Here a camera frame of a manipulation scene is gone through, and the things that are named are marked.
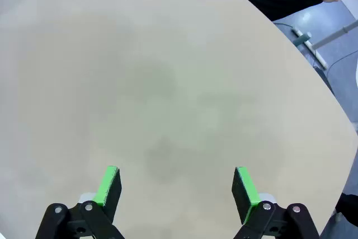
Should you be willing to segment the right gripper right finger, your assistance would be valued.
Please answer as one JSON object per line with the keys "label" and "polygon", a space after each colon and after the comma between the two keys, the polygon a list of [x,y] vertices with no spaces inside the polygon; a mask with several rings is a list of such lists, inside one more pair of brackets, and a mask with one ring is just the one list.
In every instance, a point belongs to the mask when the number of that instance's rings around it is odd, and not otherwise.
{"label": "right gripper right finger", "polygon": [[304,204],[282,208],[272,199],[265,200],[245,167],[235,168],[232,194],[242,224],[235,238],[319,238]]}

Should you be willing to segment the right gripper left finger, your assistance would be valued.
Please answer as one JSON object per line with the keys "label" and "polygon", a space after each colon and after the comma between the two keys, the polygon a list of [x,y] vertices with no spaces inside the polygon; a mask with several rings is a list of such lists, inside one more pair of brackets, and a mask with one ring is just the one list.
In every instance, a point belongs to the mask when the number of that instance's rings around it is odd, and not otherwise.
{"label": "right gripper left finger", "polygon": [[108,166],[93,198],[72,208],[61,203],[50,204],[36,238],[123,238],[113,225],[121,191],[120,170]]}

